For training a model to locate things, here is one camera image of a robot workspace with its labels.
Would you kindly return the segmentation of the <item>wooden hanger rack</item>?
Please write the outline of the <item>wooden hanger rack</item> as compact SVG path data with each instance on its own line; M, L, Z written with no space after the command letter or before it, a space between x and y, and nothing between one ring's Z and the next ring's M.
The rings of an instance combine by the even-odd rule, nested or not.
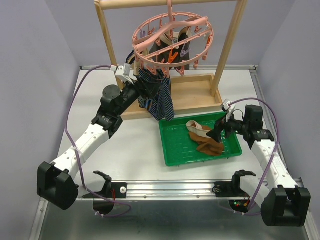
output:
M97 16L100 22L104 41L108 50L111 65L117 66L116 55L112 45L111 36L108 29L105 10L129 9L139 7L167 6L168 0L96 0L94 1ZM195 0L171 0L172 4L196 4ZM222 97L218 89L219 83L225 69L230 51L233 46L240 22L242 20L247 1L239 0L229 25L228 33L223 45L223 49L218 61L215 73L178 75L171 79L171 97L176 114L196 113L201 110L216 109L222 103ZM198 64L190 65L196 70Z

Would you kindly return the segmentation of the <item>green plastic tray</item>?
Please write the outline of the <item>green plastic tray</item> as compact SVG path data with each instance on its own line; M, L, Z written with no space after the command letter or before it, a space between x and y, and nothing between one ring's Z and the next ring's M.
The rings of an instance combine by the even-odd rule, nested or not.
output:
M238 157L243 151L236 134L231 134L228 138L225 133L221 133L221 140L224 151L219 156L210 156L197 151L198 144L189 136L186 127L188 121L196 121L201 125L214 128L218 119L225 115L224 112L214 112L207 114L177 117L171 121L159 121L159 132L161 136L164 161L166 166L180 166L190 163L207 162L219 159Z

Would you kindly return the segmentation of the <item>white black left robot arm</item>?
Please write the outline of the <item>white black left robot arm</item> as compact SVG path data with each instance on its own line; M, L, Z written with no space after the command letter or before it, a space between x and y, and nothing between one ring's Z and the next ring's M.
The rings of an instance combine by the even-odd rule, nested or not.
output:
M56 207L67 210L76 201L79 187L76 175L91 155L106 143L123 123L122 114L139 98L154 98L161 85L138 78L124 89L108 85L102 91L100 107L88 128L71 147L52 162L43 162L37 169L37 194Z

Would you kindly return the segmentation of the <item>cream navy-trim underwear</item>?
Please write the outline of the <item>cream navy-trim underwear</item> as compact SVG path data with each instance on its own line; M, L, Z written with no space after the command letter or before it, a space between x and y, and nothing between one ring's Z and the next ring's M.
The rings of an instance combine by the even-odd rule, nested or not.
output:
M126 57L125 63L130 65L134 76L141 76L141 62L136 60L134 50Z

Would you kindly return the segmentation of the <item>pink round clip hanger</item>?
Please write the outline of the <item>pink round clip hanger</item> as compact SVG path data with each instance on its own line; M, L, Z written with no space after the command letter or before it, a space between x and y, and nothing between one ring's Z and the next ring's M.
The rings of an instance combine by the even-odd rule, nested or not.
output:
M128 64L135 72L143 69L156 75L160 70L168 77L175 69L183 76L191 63L207 59L214 40L208 17L174 12L172 1L166 3L166 13L146 20L133 33Z

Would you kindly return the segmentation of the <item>aluminium mounting rail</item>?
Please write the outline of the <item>aluminium mounting rail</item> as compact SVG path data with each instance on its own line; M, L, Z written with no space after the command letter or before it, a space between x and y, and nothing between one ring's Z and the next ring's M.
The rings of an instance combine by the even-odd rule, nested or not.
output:
M99 187L95 194L78 188L79 199L98 199L99 196L118 201L182 201L182 200L240 200L252 197L254 190L234 190L231 181L128 181L109 182Z

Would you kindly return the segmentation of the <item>blue striped underwear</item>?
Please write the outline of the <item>blue striped underwear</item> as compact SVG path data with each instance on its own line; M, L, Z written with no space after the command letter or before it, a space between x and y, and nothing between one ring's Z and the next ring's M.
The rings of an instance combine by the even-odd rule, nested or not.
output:
M138 76L151 83L160 83L160 88L153 98L138 99L139 107L146 109L157 121L166 119L171 121L175 117L174 104L171 93L171 78L167 77L162 70L157 69L157 74L140 68Z

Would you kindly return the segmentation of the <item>brown underwear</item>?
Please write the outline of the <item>brown underwear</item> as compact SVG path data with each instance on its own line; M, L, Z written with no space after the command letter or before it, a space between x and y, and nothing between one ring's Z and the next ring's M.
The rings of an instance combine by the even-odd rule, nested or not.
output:
M198 152L213 157L222 155L225 147L222 143L216 142L207 136L207 133L212 130L209 126L190 120L186 123L186 128L190 139L198 144L196 148Z

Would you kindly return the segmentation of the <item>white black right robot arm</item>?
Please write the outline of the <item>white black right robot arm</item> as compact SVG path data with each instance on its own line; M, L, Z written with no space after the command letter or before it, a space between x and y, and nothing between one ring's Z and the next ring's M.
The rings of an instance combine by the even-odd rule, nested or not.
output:
M248 195L250 199L247 204L236 203L232 209L246 214L252 204L256 204L268 227L304 226L311 194L307 188L298 186L278 155L278 144L274 136L263 128L262 107L247 105L241 120L235 119L235 108L231 101L223 103L221 109L224 116L215 122L207 136L219 143L222 142L222 133L225 137L231 134L243 136L263 170L263 175L258 178L252 171L236 171L231 181L216 181L213 192L218 198Z

